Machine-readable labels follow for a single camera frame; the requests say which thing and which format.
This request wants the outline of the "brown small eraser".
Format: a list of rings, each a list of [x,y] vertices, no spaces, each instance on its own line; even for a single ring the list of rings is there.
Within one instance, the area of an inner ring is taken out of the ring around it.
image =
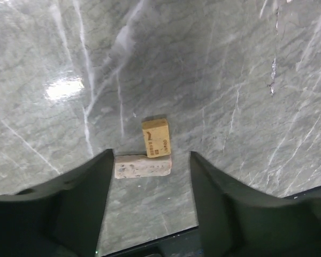
[[[142,133],[148,158],[171,154],[169,124],[166,118],[142,122]]]

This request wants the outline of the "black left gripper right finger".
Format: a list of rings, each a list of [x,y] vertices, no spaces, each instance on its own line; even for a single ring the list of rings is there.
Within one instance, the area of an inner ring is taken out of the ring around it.
[[[321,186],[278,198],[197,152],[190,177],[205,256],[321,256]]]

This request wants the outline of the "grey tan eraser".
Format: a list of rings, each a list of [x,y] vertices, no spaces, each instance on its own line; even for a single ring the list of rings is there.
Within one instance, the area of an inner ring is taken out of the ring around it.
[[[170,155],[148,158],[145,155],[121,155],[114,159],[114,177],[130,179],[167,176],[171,173]]]

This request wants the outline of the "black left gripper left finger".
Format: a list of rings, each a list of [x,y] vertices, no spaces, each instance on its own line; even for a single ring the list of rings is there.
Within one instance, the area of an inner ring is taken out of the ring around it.
[[[13,195],[0,195],[0,256],[94,256],[112,178],[110,149]]]

